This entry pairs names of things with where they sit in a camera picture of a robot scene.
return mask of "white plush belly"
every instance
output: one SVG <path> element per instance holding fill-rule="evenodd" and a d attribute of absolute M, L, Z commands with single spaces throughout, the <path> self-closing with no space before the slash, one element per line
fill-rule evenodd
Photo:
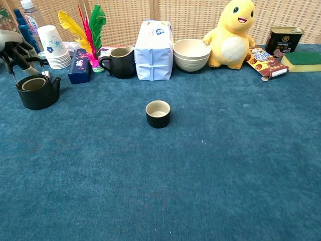
<path fill-rule="evenodd" d="M 221 55 L 228 62 L 237 61 L 244 56 L 245 45 L 242 39 L 230 37 L 222 42 Z"/>

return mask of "stuffed animal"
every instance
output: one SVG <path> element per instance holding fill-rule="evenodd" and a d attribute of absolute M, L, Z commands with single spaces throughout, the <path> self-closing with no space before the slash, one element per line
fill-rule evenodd
<path fill-rule="evenodd" d="M 251 0 L 231 0 L 226 5 L 217 27 L 203 39 L 212 48 L 210 67 L 223 64 L 231 69 L 241 68 L 249 47 L 255 47 L 254 40 L 246 33 L 253 21 L 254 3 Z"/>

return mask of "beige background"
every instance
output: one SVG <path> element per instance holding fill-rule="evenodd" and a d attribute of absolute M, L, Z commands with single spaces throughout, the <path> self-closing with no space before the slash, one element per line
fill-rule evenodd
<path fill-rule="evenodd" d="M 19 0 L 10 1 L 12 8 L 20 8 Z M 58 10 L 67 11 L 79 24 L 77 4 L 93 9 L 100 4 L 107 15 L 103 29 L 103 44 L 135 45 L 141 22 L 145 19 L 170 21 L 174 41 L 199 38 L 217 25 L 220 14 L 229 0 L 33 0 L 47 24 L 56 25 L 64 41 L 73 41 L 71 34 L 60 27 Z M 253 0 L 255 23 L 249 34 L 257 44 L 265 44 L 271 26 L 303 28 L 301 43 L 321 43 L 320 0 Z"/>

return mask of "yellow sponge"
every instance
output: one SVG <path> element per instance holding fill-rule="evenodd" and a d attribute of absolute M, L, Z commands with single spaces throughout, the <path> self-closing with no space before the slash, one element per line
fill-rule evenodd
<path fill-rule="evenodd" d="M 321 71 L 321 54 L 317 52 L 286 53 L 281 63 L 289 67 L 289 72 Z"/>

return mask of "canned food tin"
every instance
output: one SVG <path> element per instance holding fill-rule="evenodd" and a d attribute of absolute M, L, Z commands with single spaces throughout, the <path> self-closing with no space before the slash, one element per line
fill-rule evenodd
<path fill-rule="evenodd" d="M 286 53 L 295 51 L 303 34 L 303 29 L 296 27 L 271 27 L 265 50 L 274 57 L 282 58 Z"/>

